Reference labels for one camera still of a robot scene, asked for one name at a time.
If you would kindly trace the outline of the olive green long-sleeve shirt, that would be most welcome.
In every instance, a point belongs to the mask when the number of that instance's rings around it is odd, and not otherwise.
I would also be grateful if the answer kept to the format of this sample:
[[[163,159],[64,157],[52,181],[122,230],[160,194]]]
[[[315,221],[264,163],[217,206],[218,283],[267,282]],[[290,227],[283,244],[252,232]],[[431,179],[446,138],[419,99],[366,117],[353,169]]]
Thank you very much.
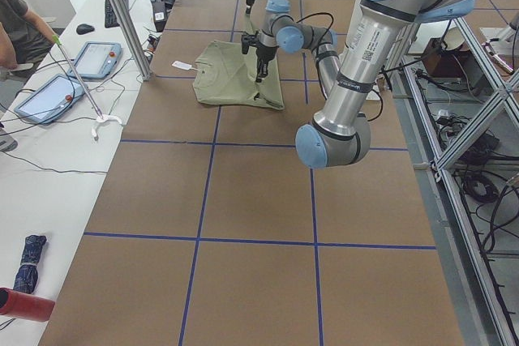
[[[193,88],[198,102],[208,105],[250,105],[283,110],[279,67],[268,64],[268,76],[256,80],[255,49],[242,53],[239,43],[214,40],[195,60],[199,73]]]

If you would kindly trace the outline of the white shirt price tag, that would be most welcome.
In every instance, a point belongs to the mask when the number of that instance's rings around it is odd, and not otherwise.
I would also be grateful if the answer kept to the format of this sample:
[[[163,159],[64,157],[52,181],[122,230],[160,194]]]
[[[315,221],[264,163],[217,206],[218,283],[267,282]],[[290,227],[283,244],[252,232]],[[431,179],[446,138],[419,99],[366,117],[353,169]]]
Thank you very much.
[[[177,68],[177,69],[180,69],[180,70],[191,70],[192,69],[192,65],[191,64],[188,64],[188,63],[185,63],[185,62],[180,62],[180,61],[174,61],[171,63],[171,66]]]

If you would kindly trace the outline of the far blue teach pendant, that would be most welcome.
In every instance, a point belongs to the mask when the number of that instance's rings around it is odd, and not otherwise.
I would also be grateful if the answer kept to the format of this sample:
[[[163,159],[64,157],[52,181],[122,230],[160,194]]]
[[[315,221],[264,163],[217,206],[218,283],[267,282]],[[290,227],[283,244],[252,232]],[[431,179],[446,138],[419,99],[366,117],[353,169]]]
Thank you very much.
[[[105,79],[116,67],[121,54],[122,46],[119,43],[89,41],[73,64],[83,80]]]

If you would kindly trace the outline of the blue teach pendant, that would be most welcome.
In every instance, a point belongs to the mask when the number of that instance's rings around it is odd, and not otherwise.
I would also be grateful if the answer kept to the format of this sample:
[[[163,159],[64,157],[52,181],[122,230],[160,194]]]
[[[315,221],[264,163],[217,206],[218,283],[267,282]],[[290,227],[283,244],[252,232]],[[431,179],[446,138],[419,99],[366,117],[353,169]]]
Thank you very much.
[[[47,125],[58,120],[83,95],[76,79],[55,75],[18,104],[14,112],[31,124]]]
[[[122,46],[119,43],[89,41],[73,64],[83,80],[105,79],[116,67],[121,54]]]

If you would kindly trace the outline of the grabber stick with white hook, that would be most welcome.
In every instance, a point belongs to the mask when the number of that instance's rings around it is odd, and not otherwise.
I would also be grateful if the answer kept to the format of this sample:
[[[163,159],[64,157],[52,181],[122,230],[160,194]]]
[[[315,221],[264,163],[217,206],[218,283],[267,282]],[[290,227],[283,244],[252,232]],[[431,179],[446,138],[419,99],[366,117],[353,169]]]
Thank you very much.
[[[97,131],[101,125],[103,125],[107,122],[117,122],[120,126],[122,126],[122,119],[118,116],[110,115],[110,114],[106,114],[106,113],[102,112],[100,106],[94,101],[92,94],[88,90],[86,83],[83,81],[83,79],[79,75],[78,71],[76,70],[75,66],[73,65],[72,61],[70,60],[68,54],[66,53],[66,50],[64,49],[64,46],[62,45],[61,41],[59,40],[58,35],[53,34],[53,41],[58,46],[58,49],[62,53],[62,56],[65,58],[67,64],[69,65],[69,67],[72,70],[73,75],[77,79],[78,83],[81,85],[86,97],[88,98],[94,111],[96,112],[96,115],[97,115],[97,117],[95,119],[96,123],[92,126],[91,134],[92,134],[93,140],[97,142],[99,139],[99,135],[98,135]]]

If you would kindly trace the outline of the black computer mouse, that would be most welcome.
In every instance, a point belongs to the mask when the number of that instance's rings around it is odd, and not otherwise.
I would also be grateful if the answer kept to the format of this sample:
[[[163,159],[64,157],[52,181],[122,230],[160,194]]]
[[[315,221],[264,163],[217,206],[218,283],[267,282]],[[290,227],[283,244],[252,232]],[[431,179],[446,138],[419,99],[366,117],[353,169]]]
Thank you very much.
[[[76,33],[78,35],[84,35],[94,31],[95,27],[87,23],[81,23],[76,27]]]

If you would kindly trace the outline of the near blue teach pendant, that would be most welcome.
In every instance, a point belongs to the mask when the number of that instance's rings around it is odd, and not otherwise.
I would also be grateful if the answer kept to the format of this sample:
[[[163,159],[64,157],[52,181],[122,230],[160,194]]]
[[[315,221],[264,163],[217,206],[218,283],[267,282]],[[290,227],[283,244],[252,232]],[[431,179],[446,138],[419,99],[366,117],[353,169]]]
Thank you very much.
[[[47,125],[58,120],[83,95],[76,79],[55,75],[18,104],[14,112],[31,124]]]

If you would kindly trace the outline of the seated person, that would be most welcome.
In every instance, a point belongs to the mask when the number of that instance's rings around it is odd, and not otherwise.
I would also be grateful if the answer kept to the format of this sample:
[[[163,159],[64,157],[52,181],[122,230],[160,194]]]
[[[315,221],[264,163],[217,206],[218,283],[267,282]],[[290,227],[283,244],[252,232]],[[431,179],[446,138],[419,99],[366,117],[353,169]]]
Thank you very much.
[[[56,32],[24,0],[1,0],[1,67],[14,70],[32,63],[30,70],[16,74],[29,79],[54,45]]]

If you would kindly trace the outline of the folded dark blue umbrella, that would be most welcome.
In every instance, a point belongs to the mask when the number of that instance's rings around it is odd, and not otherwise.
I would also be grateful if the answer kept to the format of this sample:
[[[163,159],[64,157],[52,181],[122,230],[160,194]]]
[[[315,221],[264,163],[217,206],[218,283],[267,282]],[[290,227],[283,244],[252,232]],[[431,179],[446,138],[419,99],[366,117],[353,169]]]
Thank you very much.
[[[15,275],[13,289],[17,292],[33,294],[38,281],[37,265],[41,260],[43,248],[47,242],[45,235],[25,237],[19,269]]]

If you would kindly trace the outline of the red cylindrical bottle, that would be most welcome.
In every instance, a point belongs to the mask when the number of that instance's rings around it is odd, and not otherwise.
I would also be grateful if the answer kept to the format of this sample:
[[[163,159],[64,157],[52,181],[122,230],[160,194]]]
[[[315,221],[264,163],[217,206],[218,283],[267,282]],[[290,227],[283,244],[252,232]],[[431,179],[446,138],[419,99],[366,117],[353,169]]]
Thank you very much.
[[[1,315],[42,323],[49,320],[54,306],[50,299],[1,288]]]

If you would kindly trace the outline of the aluminium frame post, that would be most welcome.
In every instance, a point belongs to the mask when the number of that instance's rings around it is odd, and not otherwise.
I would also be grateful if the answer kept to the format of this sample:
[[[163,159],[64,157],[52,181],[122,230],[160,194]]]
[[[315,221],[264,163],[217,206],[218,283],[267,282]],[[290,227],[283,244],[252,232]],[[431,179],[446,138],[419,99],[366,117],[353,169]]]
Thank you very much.
[[[117,16],[120,28],[126,39],[127,45],[134,58],[135,64],[139,70],[143,81],[148,81],[152,75],[148,59],[144,55],[144,50],[140,44],[137,32],[131,15],[127,9],[126,3],[123,0],[109,0]]]

